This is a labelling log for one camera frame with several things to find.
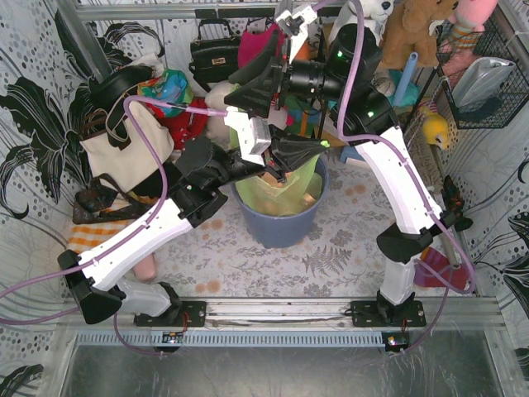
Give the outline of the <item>green plastic trash bag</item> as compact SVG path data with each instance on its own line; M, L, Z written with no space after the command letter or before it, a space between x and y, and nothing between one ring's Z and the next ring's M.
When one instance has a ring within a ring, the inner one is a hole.
M232 129L231 147L257 172L234 183L241 201L257 213L296 215L317 201L308 188L326 140L288 134L261 117L230 106L224 123Z

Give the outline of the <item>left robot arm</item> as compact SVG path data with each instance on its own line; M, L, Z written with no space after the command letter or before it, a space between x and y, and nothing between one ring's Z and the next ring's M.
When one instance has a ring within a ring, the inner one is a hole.
M243 160L241 150L223 150L206 136L184 145L169 175L166 194L114 237L88 251L63 252L58 262L69 292L87 324L122 311L136 314L140 326L170 326L183 319L182 302L166 282L143 284L126 273L166 242L211 218L227 201L220 187L265 172L282 180L329 148L325 140L289 135L270 127L271 142L262 164Z

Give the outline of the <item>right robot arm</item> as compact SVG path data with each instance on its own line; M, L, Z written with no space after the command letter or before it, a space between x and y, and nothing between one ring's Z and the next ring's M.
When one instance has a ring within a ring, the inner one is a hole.
M384 281L376 298L350 306L357 327L424 327L415 300L418 271L448 283L449 270L434 271L419 259L434 237L447 235L455 215L440 208L420 178L403 139L397 116L371 79L381 58L374 34L361 22L343 26L325 63L294 60L277 51L273 34L264 49L231 74L235 90L225 102L225 122L238 133L241 157L278 180L323 150L320 141L282 137L266 123L272 105L299 94L337 101L338 136L358 151L374 172L396 218L377 237L385 256Z

